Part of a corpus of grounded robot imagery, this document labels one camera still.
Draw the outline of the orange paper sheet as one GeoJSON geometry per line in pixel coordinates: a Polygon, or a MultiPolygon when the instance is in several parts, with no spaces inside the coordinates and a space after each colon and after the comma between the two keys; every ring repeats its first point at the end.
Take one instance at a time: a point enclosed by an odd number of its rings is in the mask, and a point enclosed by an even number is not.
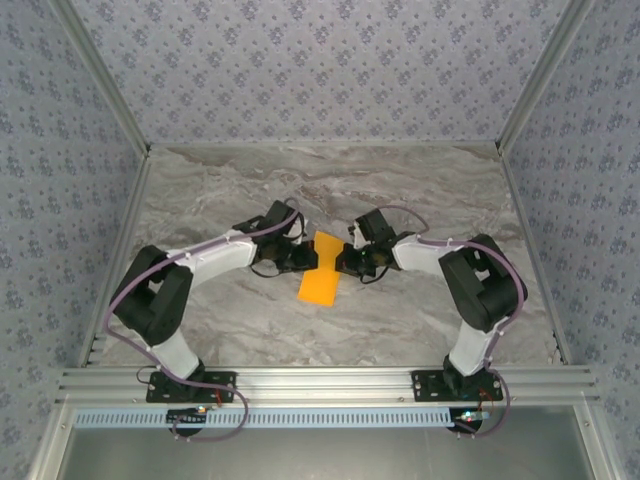
{"type": "Polygon", "coordinates": [[[318,267],[304,273],[297,295],[300,301],[325,307],[334,305],[340,280],[336,259],[343,247],[344,242],[334,236],[323,232],[315,234],[318,267]]]}

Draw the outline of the aluminium mounting beam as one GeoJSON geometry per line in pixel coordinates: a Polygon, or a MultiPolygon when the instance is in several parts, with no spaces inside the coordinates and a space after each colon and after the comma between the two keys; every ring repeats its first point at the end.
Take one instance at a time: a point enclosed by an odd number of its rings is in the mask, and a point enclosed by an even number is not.
{"type": "MultiPolygon", "coordinates": [[[[235,367],[236,388],[255,407],[404,406],[414,402],[411,367],[235,367]]],[[[515,406],[597,402],[601,394],[585,366],[498,366],[515,406]]],[[[137,406],[146,386],[135,367],[67,369],[57,404],[137,406]]]]}

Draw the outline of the small black controller board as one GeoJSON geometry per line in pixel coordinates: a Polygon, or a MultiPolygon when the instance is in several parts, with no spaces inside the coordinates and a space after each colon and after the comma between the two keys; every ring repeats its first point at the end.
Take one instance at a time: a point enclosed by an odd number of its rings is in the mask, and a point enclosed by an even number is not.
{"type": "Polygon", "coordinates": [[[204,425],[209,410],[205,407],[189,407],[184,409],[169,409],[165,415],[167,425],[204,425]]]}
{"type": "Polygon", "coordinates": [[[490,411],[471,408],[454,408],[450,410],[450,415],[453,422],[450,430],[468,435],[477,434],[492,416],[490,411]]]}

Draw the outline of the aluminium table end rail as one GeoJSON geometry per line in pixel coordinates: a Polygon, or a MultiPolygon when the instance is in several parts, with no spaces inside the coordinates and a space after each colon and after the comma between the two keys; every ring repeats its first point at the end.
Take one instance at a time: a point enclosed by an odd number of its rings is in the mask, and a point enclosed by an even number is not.
{"type": "Polygon", "coordinates": [[[464,147],[497,150],[492,140],[323,140],[323,141],[236,141],[236,142],[155,142],[149,149],[222,148],[222,147],[464,147]]]}

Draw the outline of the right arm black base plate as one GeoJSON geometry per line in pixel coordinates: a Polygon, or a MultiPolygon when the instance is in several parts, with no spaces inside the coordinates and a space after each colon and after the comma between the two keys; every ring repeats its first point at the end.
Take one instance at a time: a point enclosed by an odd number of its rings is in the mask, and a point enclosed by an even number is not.
{"type": "Polygon", "coordinates": [[[482,369],[472,376],[453,370],[414,370],[410,374],[416,402],[479,402],[504,399],[501,381],[482,369]]]}

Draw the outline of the aluminium table side rail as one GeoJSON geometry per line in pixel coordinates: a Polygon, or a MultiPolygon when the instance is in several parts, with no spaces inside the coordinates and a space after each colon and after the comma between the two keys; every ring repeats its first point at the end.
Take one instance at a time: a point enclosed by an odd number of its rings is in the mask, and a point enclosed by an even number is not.
{"type": "Polygon", "coordinates": [[[525,243],[528,249],[528,254],[529,254],[532,268],[536,277],[537,285],[540,290],[541,298],[543,300],[543,303],[548,315],[548,319],[551,323],[553,338],[556,344],[556,349],[558,351],[559,360],[563,365],[572,365],[573,358],[569,349],[569,344],[566,339],[566,335],[563,329],[560,316],[554,304],[554,299],[551,294],[551,289],[545,276],[543,264],[537,249],[537,245],[536,245],[530,224],[528,222],[526,209],[521,199],[514,174],[511,170],[511,166],[508,162],[506,155],[501,152],[500,148],[497,148],[497,153],[502,164],[502,169],[506,178],[506,183],[512,195],[516,214],[518,216],[519,222],[523,229],[525,243]]]}
{"type": "Polygon", "coordinates": [[[109,306],[109,301],[126,270],[128,255],[132,248],[141,206],[144,201],[149,169],[149,152],[146,151],[141,156],[140,165],[137,169],[136,177],[124,210],[121,226],[114,241],[106,277],[98,292],[96,304],[80,350],[78,358],[78,366],[80,368],[86,368],[91,365],[94,342],[103,336],[102,321],[109,306]]]}

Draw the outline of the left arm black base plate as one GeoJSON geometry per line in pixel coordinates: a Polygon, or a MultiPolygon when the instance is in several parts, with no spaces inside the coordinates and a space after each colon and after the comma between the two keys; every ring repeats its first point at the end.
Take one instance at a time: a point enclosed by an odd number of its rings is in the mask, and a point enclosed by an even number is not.
{"type": "MultiPolygon", "coordinates": [[[[237,373],[233,371],[202,371],[190,377],[191,381],[220,384],[234,388],[237,373]]],[[[204,389],[175,382],[164,373],[154,372],[147,386],[148,403],[231,403],[234,394],[219,389],[204,389]]]]}

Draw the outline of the aluminium frame post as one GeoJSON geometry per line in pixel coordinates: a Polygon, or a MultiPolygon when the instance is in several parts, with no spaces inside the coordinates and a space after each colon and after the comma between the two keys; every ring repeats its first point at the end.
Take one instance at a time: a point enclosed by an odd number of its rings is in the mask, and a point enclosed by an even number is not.
{"type": "Polygon", "coordinates": [[[595,3],[596,0],[568,0],[497,137],[496,147],[502,158],[505,158],[514,146],[595,3]]]}
{"type": "Polygon", "coordinates": [[[47,1],[125,137],[136,153],[145,157],[148,153],[148,145],[144,135],[73,3],[71,0],[47,1]]]}

